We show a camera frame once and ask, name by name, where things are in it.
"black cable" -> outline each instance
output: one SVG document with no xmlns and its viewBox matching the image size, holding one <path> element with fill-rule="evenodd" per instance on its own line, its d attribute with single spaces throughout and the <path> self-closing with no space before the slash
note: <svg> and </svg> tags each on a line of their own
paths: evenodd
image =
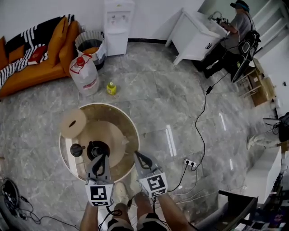
<svg viewBox="0 0 289 231">
<path fill-rule="evenodd" d="M 278 128 L 278 126 L 279 126 L 280 124 L 281 124 L 281 122 L 278 122 L 278 123 L 276 123 L 276 124 L 273 125 L 272 132 L 273 132 L 274 135 L 278 135 L 278 134 L 279 134 L 279 129 L 278 129 L 277 133 L 275 133 L 274 130 L 275 130 L 276 128 Z"/>
<path fill-rule="evenodd" d="M 166 227 L 168 227 L 169 231 L 172 231 L 170 226 L 168 225 L 168 223 L 166 223 L 165 221 L 162 221 L 161 219 L 158 219 L 160 222 L 162 222 Z"/>
<path fill-rule="evenodd" d="M 206 95 L 205 95 L 205 104 L 204 104 L 204 109 L 203 109 L 203 111 L 202 111 L 202 113 L 200 113 L 200 115 L 198 116 L 198 118 L 196 119 L 196 121 L 195 121 L 195 128 L 197 129 L 197 131 L 198 131 L 198 133 L 199 133 L 199 135 L 200 135 L 200 137 L 201 137 L 201 139 L 202 139 L 202 141 L 203 141 L 203 145 L 204 145 L 204 154 L 203 154 L 203 156 L 202 156 L 202 158 L 201 158 L 201 160 L 200 160 L 200 163 L 197 165 L 197 167 L 195 167 L 195 169 L 194 170 L 192 170 L 192 171 L 196 171 L 197 170 L 197 168 L 200 166 L 200 164 L 202 163 L 202 161 L 203 161 L 203 159 L 204 159 L 204 157 L 205 157 L 205 150 L 206 150 L 206 144 L 205 144 L 205 142 L 204 142 L 204 139 L 203 139 L 203 137 L 202 137 L 202 135 L 200 134 L 200 132 L 199 132 L 199 130 L 198 130 L 198 128 L 197 128 L 197 122 L 198 122 L 198 119 L 199 119 L 199 117 L 205 112 L 205 109 L 206 109 L 206 98 L 207 98 L 207 95 L 208 95 L 208 93 L 206 93 Z"/>
<path fill-rule="evenodd" d="M 185 172 L 186 172 L 186 168 L 185 168 L 184 173 L 183 173 L 183 175 L 182 175 L 182 177 L 181 177 L 180 183 L 179 183 L 179 184 L 177 185 L 177 187 L 175 187 L 173 190 L 168 190 L 168 192 L 173 192 L 174 190 L 176 190 L 176 189 L 178 188 L 178 186 L 180 186 L 180 184 L 181 184 L 181 182 L 182 182 L 182 179 L 183 179 L 183 177 L 184 177 L 184 175 L 185 175 Z"/>
<path fill-rule="evenodd" d="M 199 229 L 197 229 L 194 225 L 192 225 L 190 222 L 188 222 L 189 223 L 189 225 L 191 226 L 191 227 L 193 227 L 196 231 L 200 231 Z"/>
<path fill-rule="evenodd" d="M 1 186 L 1 193 L 2 193 L 2 195 L 4 195 L 4 194 L 3 194 L 3 187 L 5 186 L 5 180 L 6 180 L 6 179 L 8 179 L 8 177 L 5 177 L 5 178 L 3 179 L 3 185 Z M 33 205 L 32 205 L 25 197 L 23 197 L 23 196 L 20 196 L 20 199 L 22 199 L 24 202 L 28 203 L 28 204 L 31 206 L 31 210 L 20 208 L 19 205 L 16 206 L 16 207 L 14 207 L 14 209 L 18 209 L 19 211 L 21 211 L 21 215 L 22 215 L 23 217 L 32 219 L 35 224 L 40 225 L 40 224 L 41 224 L 41 220 L 42 220 L 43 218 L 50 218 L 50 219 L 56 220 L 56 221 L 58 221 L 58 222 L 60 222 L 60 223 L 62 223 L 62 224 L 71 226 L 71 227 L 79 230 L 76 226 L 73 226 L 73 225 L 68 224 L 68 223 L 66 223 L 66 222 L 63 222 L 63 221 L 61 221 L 61 220 L 58 220 L 58 219 L 56 219 L 56 218 L 54 218 L 54 217 L 43 216 L 43 217 L 39 218 L 35 213 L 33 213 L 33 211 L 34 211 Z M 30 216 L 28 216 L 28 215 L 25 214 L 25 213 L 22 213 L 22 211 L 28 212 Z"/>
<path fill-rule="evenodd" d="M 50 219 L 53 219 L 53 220 L 55 220 L 55 221 L 58 221 L 58 222 L 60 222 L 60 223 L 62 223 L 62 224 L 65 224 L 65 225 L 71 226 L 71 227 L 73 227 L 73 228 L 79 230 L 76 226 L 73 226 L 73 225 L 68 224 L 68 223 L 66 223 L 66 222 L 63 222 L 63 221 L 61 221 L 61 220 L 58 220 L 58 219 L 56 219 L 56 218 L 54 218 L 54 217 L 43 216 L 43 217 L 39 218 L 35 213 L 33 213 L 33 211 L 34 211 L 34 207 L 33 207 L 33 205 L 32 205 L 30 202 L 28 202 L 28 203 L 31 205 L 31 207 L 32 207 L 32 211 L 27 210 L 27 209 L 23 209 L 23 208 L 19 208 L 19 210 L 29 212 L 29 213 L 30 213 L 30 216 L 27 216 L 25 213 L 22 214 L 22 215 L 23 215 L 24 217 L 26 217 L 26 218 L 30 218 L 30 219 L 32 219 L 32 220 L 34 221 L 35 224 L 37 224 L 37 225 L 41 225 L 41 220 L 42 220 L 42 219 L 44 219 L 44 218 L 50 218 Z"/>
<path fill-rule="evenodd" d="M 212 87 L 209 86 L 209 88 L 207 89 L 206 95 L 205 95 L 204 109 L 203 109 L 203 111 L 200 113 L 200 115 L 198 116 L 198 118 L 197 118 L 196 121 L 195 121 L 195 128 L 197 129 L 197 132 L 199 133 L 199 135 L 200 135 L 200 137 L 201 137 L 201 139 L 202 139 L 202 141 L 203 141 L 204 154 L 203 154 L 203 156 L 202 156 L 202 158 L 201 158 L 201 160 L 200 160 L 200 163 L 197 165 L 197 167 L 195 167 L 194 170 L 192 169 L 192 171 L 196 171 L 196 169 L 197 169 L 197 168 L 200 166 L 200 164 L 203 162 L 203 159 L 204 159 L 204 157 L 205 157 L 205 151 L 206 151 L 206 145 L 205 145 L 204 139 L 203 139 L 202 135 L 200 134 L 200 131 L 198 130 L 196 124 L 197 124 L 198 119 L 200 118 L 200 116 L 205 112 L 207 95 L 210 94 L 210 92 L 213 90 L 213 87 L 214 87 L 217 83 L 219 83 L 223 78 L 225 78 L 225 76 L 226 76 L 227 74 L 228 74 L 228 72 L 227 72 L 218 82 L 216 82 Z"/>
<path fill-rule="evenodd" d="M 153 201 L 153 211 L 154 211 L 154 214 L 155 214 L 155 202 L 156 202 L 156 200 L 157 200 L 156 197 L 154 197 L 154 199 L 152 199 L 152 201 Z"/>
<path fill-rule="evenodd" d="M 218 82 L 220 82 L 223 78 L 225 78 L 225 76 L 228 74 L 228 72 L 218 81 Z"/>
<path fill-rule="evenodd" d="M 110 210 L 109 207 L 110 206 L 106 206 L 107 207 L 107 211 L 108 211 L 108 214 L 106 215 L 106 217 L 104 218 L 103 222 L 101 222 L 98 226 L 98 230 L 101 231 L 101 226 L 103 225 L 103 223 L 105 222 L 105 220 L 108 218 L 109 215 L 113 215 L 113 216 L 116 216 L 116 217 L 119 217 L 122 215 L 122 211 L 120 209 L 117 209 L 117 210 Z"/>
<path fill-rule="evenodd" d="M 108 213 L 108 214 L 106 215 L 106 217 L 104 218 L 103 222 L 101 222 L 100 225 L 98 226 L 98 230 L 99 230 L 99 231 L 101 231 L 101 226 L 103 225 L 103 223 L 105 222 L 105 220 L 108 218 L 109 215 L 110 215 L 110 214 Z"/>
</svg>

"yellow bottle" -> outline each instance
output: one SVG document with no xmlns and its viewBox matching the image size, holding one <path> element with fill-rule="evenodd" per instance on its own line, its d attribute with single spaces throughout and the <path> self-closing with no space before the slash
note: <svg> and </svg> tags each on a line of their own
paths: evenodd
<svg viewBox="0 0 289 231">
<path fill-rule="evenodd" d="M 108 85 L 107 85 L 107 93 L 110 94 L 110 95 L 115 95 L 117 92 L 117 87 L 116 85 L 113 84 L 113 82 L 110 82 Z"/>
</svg>

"striped blanket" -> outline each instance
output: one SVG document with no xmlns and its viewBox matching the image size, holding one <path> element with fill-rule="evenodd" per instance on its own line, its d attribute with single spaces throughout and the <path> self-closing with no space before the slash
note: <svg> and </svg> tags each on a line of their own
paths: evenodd
<svg viewBox="0 0 289 231">
<path fill-rule="evenodd" d="M 22 71 L 27 66 L 28 59 L 38 47 L 48 45 L 53 35 L 54 28 L 63 17 L 68 18 L 68 25 L 74 21 L 73 14 L 54 18 L 22 32 L 6 43 L 5 48 L 7 53 L 10 53 L 21 45 L 24 45 L 25 55 L 23 58 L 0 70 L 0 90 L 11 75 L 13 75 L 15 72 Z M 48 52 L 43 55 L 40 62 L 47 59 Z"/>
</svg>

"wire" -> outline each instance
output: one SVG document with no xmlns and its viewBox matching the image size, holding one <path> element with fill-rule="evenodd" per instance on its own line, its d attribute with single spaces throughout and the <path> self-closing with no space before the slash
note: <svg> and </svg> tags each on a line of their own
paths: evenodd
<svg viewBox="0 0 289 231">
<path fill-rule="evenodd" d="M 206 109 L 206 99 L 207 99 L 207 95 L 208 95 L 208 93 L 206 93 L 206 95 L 205 95 L 205 104 L 204 104 L 204 109 L 203 109 L 203 111 L 202 111 L 202 113 L 200 113 L 200 115 L 198 116 L 198 118 L 196 119 L 196 121 L 195 121 L 195 128 L 197 129 L 197 131 L 198 131 L 198 133 L 199 133 L 199 135 L 200 135 L 200 137 L 201 137 L 201 139 L 202 139 L 202 141 L 203 141 L 203 145 L 204 145 L 204 154 L 203 154 L 203 157 L 201 158 L 201 160 L 200 160 L 200 163 L 197 165 L 197 167 L 194 169 L 194 170 L 192 170 L 192 171 L 196 171 L 197 170 L 197 168 L 200 166 L 200 164 L 202 163 L 202 161 L 203 161 L 203 159 L 204 159 L 204 157 L 205 157 L 205 150 L 206 150 L 206 144 L 205 144 L 205 142 L 204 142 L 204 139 L 203 139 L 203 137 L 202 137 L 202 135 L 200 134 L 200 132 L 199 132 L 199 130 L 198 130 L 198 128 L 197 128 L 197 122 L 198 122 L 198 119 L 199 119 L 199 117 L 205 112 L 205 109 Z"/>
<path fill-rule="evenodd" d="M 205 157 L 205 151 L 206 151 L 206 148 L 205 148 L 206 145 L 205 145 L 204 139 L 203 139 L 202 135 L 200 134 L 200 131 L 199 131 L 199 129 L 197 128 L 197 125 L 196 125 L 196 124 L 197 124 L 198 119 L 200 118 L 200 116 L 205 112 L 207 95 L 210 94 L 210 92 L 212 91 L 212 89 L 214 88 L 214 86 L 215 86 L 217 83 L 219 83 L 223 78 L 225 78 L 225 76 L 226 76 L 227 74 L 228 74 L 228 72 L 227 72 L 218 82 L 216 82 L 212 87 L 210 86 L 210 87 L 208 88 L 207 93 L 206 93 L 206 95 L 205 95 L 204 109 L 203 109 L 203 111 L 200 113 L 200 115 L 198 116 L 198 118 L 197 118 L 196 121 L 195 121 L 195 128 L 197 129 L 197 132 L 199 133 L 199 135 L 200 135 L 200 137 L 201 137 L 201 139 L 202 139 L 203 145 L 204 145 L 204 154 L 203 154 L 203 156 L 202 156 L 202 158 L 201 158 L 201 160 L 200 160 L 200 163 L 197 165 L 197 167 L 196 167 L 194 170 L 192 169 L 192 171 L 196 171 L 197 168 L 200 166 L 200 164 L 203 162 L 203 159 L 204 159 L 204 157 Z"/>
<path fill-rule="evenodd" d="M 198 169 L 196 170 L 196 182 L 195 182 L 195 185 L 194 185 L 194 187 L 193 187 L 192 189 L 190 189 L 190 191 L 188 191 L 188 192 L 186 192 L 186 193 L 184 193 L 184 194 L 172 194 L 172 195 L 170 195 L 170 196 L 184 196 L 184 195 L 187 195 L 187 194 L 189 194 L 189 193 L 196 187 L 197 183 L 198 183 Z"/>
<path fill-rule="evenodd" d="M 227 49 L 226 49 L 226 39 L 227 39 L 227 37 L 228 37 L 228 32 L 229 32 L 229 31 L 227 31 L 227 33 L 226 33 L 226 37 L 224 38 L 225 54 L 223 55 L 222 59 L 223 59 L 223 58 L 226 56 L 226 54 L 227 54 Z"/>
<path fill-rule="evenodd" d="M 151 200 L 153 201 L 153 211 L 154 211 L 154 214 L 157 215 L 156 212 L 155 212 L 155 202 L 156 202 L 156 200 L 157 200 L 157 197 L 154 197 L 154 198 L 151 199 Z M 158 217 L 157 219 L 158 219 L 160 222 L 162 222 L 163 225 L 165 225 L 166 227 L 168 227 L 168 229 L 171 231 L 171 228 L 170 228 L 170 226 L 168 225 L 167 222 L 162 221 L 161 219 L 159 219 L 159 217 Z"/>
<path fill-rule="evenodd" d="M 3 185 L 2 185 L 2 187 L 1 187 L 1 193 L 2 193 L 2 195 L 3 195 L 3 187 L 4 187 L 4 185 L 5 185 L 6 180 L 10 180 L 10 179 L 9 179 L 8 177 L 5 177 L 5 178 L 3 179 Z M 21 211 L 21 213 L 20 213 L 20 215 L 21 215 L 20 217 L 21 217 L 21 218 L 30 218 L 30 219 L 32 219 L 32 220 L 34 221 L 34 223 L 37 224 L 37 225 L 40 225 L 40 224 L 41 224 L 41 220 L 42 220 L 42 219 L 44 219 L 44 218 L 50 218 L 50 219 L 52 219 L 52 220 L 58 221 L 58 222 L 60 222 L 60 223 L 62 223 L 62 224 L 71 226 L 71 227 L 79 230 L 76 226 L 73 226 L 73 225 L 68 224 L 68 223 L 66 223 L 66 222 L 63 222 L 63 221 L 61 221 L 61 220 L 58 220 L 58 219 L 56 219 L 56 218 L 54 218 L 54 217 L 43 216 L 43 217 L 39 218 L 39 217 L 33 212 L 33 211 L 34 211 L 33 205 L 32 205 L 25 197 L 23 197 L 23 196 L 18 196 L 18 197 L 19 197 L 20 199 L 22 199 L 24 202 L 28 203 L 28 204 L 31 206 L 31 210 L 20 208 L 19 204 L 18 204 L 17 206 L 14 206 L 14 209 L 19 210 L 19 212 Z"/>
<path fill-rule="evenodd" d="M 225 78 L 225 76 L 228 74 L 228 72 L 218 81 L 218 82 L 220 82 L 223 78 Z"/>
<path fill-rule="evenodd" d="M 193 227 L 196 231 L 200 231 L 199 229 L 197 229 L 194 225 L 192 225 L 190 222 L 188 222 L 189 223 L 189 225 L 191 226 L 191 227 Z"/>
<path fill-rule="evenodd" d="M 113 210 L 111 211 L 109 209 L 110 206 L 106 206 L 107 207 L 107 211 L 108 211 L 108 214 L 106 215 L 106 217 L 104 218 L 103 222 L 101 222 L 98 226 L 98 230 L 101 231 L 101 226 L 103 225 L 103 223 L 105 222 L 105 220 L 108 218 L 109 215 L 113 215 L 113 216 L 116 216 L 116 217 L 119 217 L 122 215 L 122 211 L 120 209 L 117 209 L 117 210 Z"/>
<path fill-rule="evenodd" d="M 188 197 L 188 198 L 186 198 L 186 199 L 184 199 L 184 200 L 181 200 L 181 201 L 179 201 L 179 202 L 183 202 L 183 201 L 186 201 L 186 200 L 188 200 L 188 199 L 191 199 L 191 198 L 193 198 L 194 196 L 196 196 L 197 194 L 199 194 L 200 192 L 202 192 L 202 191 L 204 191 L 203 189 L 202 190 L 200 190 L 199 192 L 197 192 L 196 194 L 194 194 L 194 195 L 192 195 L 191 197 Z"/>
<path fill-rule="evenodd" d="M 110 215 L 110 214 L 108 213 L 108 214 L 105 216 L 103 222 L 101 222 L 100 225 L 98 226 L 98 230 L 99 230 L 99 231 L 101 231 L 101 226 L 103 225 L 103 223 L 105 222 L 105 220 L 108 218 L 109 215 Z"/>
<path fill-rule="evenodd" d="M 184 177 L 184 175 L 185 175 L 186 168 L 185 168 L 184 173 L 183 173 L 183 175 L 182 175 L 182 177 L 181 177 L 180 183 L 179 183 L 179 184 L 177 185 L 177 187 L 175 187 L 173 190 L 168 190 L 168 192 L 173 192 L 174 190 L 176 190 L 176 189 L 180 186 L 180 184 L 181 184 L 181 182 L 182 182 L 182 179 L 183 179 L 183 177 Z"/>
<path fill-rule="evenodd" d="M 35 213 L 33 213 L 33 211 L 34 211 L 34 207 L 33 207 L 33 205 L 32 205 L 30 202 L 28 202 L 28 201 L 27 201 L 27 203 L 30 204 L 30 206 L 31 206 L 31 208 L 32 208 L 32 211 L 27 210 L 27 209 L 23 209 L 23 208 L 19 208 L 19 210 L 29 212 L 29 215 L 30 215 L 30 216 L 27 216 L 27 214 L 22 214 L 22 215 L 23 215 L 24 217 L 26 217 L 26 218 L 30 218 L 30 219 L 32 219 L 32 220 L 34 221 L 35 224 L 37 224 L 37 225 L 41 225 L 41 220 L 42 220 L 42 219 L 44 219 L 44 218 L 50 218 L 50 219 L 52 219 L 52 220 L 58 221 L 58 222 L 60 222 L 60 223 L 62 223 L 62 224 L 65 224 L 65 225 L 71 226 L 71 227 L 73 227 L 73 228 L 79 230 L 76 226 L 73 226 L 73 225 L 68 224 L 68 223 L 66 223 L 66 222 L 63 222 L 63 221 L 61 221 L 61 220 L 58 220 L 58 219 L 56 219 L 56 218 L 54 218 L 54 217 L 43 216 L 43 217 L 39 218 Z"/>
<path fill-rule="evenodd" d="M 279 126 L 280 124 L 281 124 L 281 122 L 278 122 L 278 123 L 276 123 L 276 124 L 273 125 L 272 132 L 273 132 L 274 135 L 278 135 L 278 134 L 279 134 L 279 129 L 278 129 L 277 133 L 275 133 L 274 130 L 275 130 L 276 128 L 278 128 L 278 126 Z"/>
<path fill-rule="evenodd" d="M 210 193 L 210 194 L 207 194 L 207 195 L 204 195 L 204 196 L 201 196 L 201 197 L 195 198 L 195 199 L 193 199 L 193 200 L 188 200 L 188 201 L 180 201 L 180 202 L 177 202 L 176 204 L 189 203 L 189 202 L 192 202 L 192 201 L 194 201 L 194 200 L 197 200 L 197 199 L 199 199 L 199 198 L 202 198 L 202 197 L 207 197 L 207 196 L 213 195 L 213 194 L 215 194 L 215 193 L 217 193 L 217 192 L 214 192 L 214 193 Z"/>
</svg>

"white cabinet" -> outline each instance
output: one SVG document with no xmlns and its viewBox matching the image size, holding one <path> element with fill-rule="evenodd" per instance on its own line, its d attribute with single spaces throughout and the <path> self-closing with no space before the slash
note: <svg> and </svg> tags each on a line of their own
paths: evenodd
<svg viewBox="0 0 289 231">
<path fill-rule="evenodd" d="M 175 65 L 183 59 L 202 60 L 225 35 L 226 31 L 216 22 L 209 21 L 206 15 L 199 12 L 189 15 L 182 9 L 166 47 L 172 41 L 179 52 Z"/>
<path fill-rule="evenodd" d="M 245 178 L 245 196 L 258 197 L 264 204 L 281 170 L 281 147 L 269 148 L 250 169 Z"/>
</svg>

